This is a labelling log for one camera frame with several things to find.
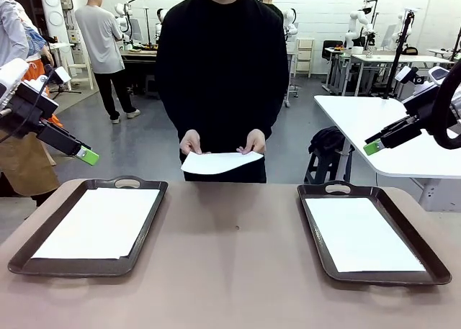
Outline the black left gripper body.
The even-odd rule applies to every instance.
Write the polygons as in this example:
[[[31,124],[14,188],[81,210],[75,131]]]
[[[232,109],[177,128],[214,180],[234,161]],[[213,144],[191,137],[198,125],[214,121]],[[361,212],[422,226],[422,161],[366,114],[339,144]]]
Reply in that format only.
[[[51,136],[56,129],[48,122],[58,103],[22,82],[6,106],[11,112],[1,118],[1,131],[23,138],[30,132],[39,138]]]

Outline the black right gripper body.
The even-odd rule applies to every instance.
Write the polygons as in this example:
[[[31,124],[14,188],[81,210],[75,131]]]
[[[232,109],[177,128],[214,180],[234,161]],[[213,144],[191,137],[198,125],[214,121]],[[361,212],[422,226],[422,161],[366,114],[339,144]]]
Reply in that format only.
[[[407,115],[415,117],[419,127],[428,129],[430,126],[432,109],[439,91],[438,86],[428,86],[415,91],[410,97],[403,100]]]

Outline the person's right hand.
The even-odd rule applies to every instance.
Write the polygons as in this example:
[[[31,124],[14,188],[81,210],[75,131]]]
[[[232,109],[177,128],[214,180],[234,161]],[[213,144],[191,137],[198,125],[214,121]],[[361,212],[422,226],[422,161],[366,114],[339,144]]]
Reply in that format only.
[[[210,154],[210,151],[203,152],[200,144],[200,135],[196,130],[188,130],[182,138],[179,148],[182,155],[188,156],[190,153],[197,155]]]

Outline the person's left hand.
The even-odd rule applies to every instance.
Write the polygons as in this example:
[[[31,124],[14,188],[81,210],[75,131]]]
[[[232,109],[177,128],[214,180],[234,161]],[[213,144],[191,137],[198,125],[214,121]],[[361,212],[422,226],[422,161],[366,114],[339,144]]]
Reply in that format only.
[[[266,138],[264,133],[259,129],[253,129],[246,138],[246,146],[238,147],[237,151],[244,155],[251,151],[264,154],[266,151]]]

